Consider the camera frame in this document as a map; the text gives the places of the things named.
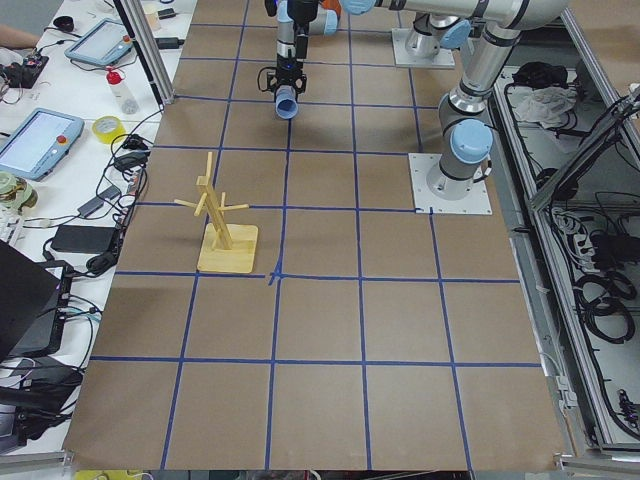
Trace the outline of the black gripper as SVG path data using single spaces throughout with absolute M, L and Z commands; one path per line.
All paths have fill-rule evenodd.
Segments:
M 280 87 L 292 87 L 295 94 L 306 92 L 307 76 L 302 62 L 285 62 L 275 67 L 267 67 L 265 91 L 276 93 Z

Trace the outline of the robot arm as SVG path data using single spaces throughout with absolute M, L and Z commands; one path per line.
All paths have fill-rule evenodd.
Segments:
M 470 22 L 458 16 L 418 12 L 405 49 L 417 58 L 433 58 L 445 47 L 462 46 L 470 31 Z M 440 101 L 438 115 L 444 149 L 426 175 L 427 186 L 437 197 L 460 200 L 472 189 L 476 170 L 493 145 L 493 133 L 480 115 L 520 36 L 518 30 L 487 22 L 458 85 Z
M 471 22 L 484 22 L 459 84 L 448 94 L 456 109 L 478 112 L 521 34 L 547 25 L 567 6 L 566 1 L 266 1 L 267 15 L 277 20 L 276 65 L 268 69 L 261 89 L 276 96 L 303 93 L 309 37 L 333 34 L 341 14 L 361 16 L 374 9 L 411 11 L 416 17 L 404 50 L 415 59 L 433 58 L 444 49 L 461 47 Z

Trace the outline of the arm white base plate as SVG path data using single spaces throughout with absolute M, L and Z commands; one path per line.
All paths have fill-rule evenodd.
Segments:
M 395 65 L 402 68 L 454 69 L 455 60 L 450 49 L 440 46 L 433 35 L 413 28 L 394 28 L 392 45 Z
M 453 180 L 440 169 L 440 154 L 409 153 L 414 210 L 421 214 L 491 215 L 481 166 L 467 180 Z

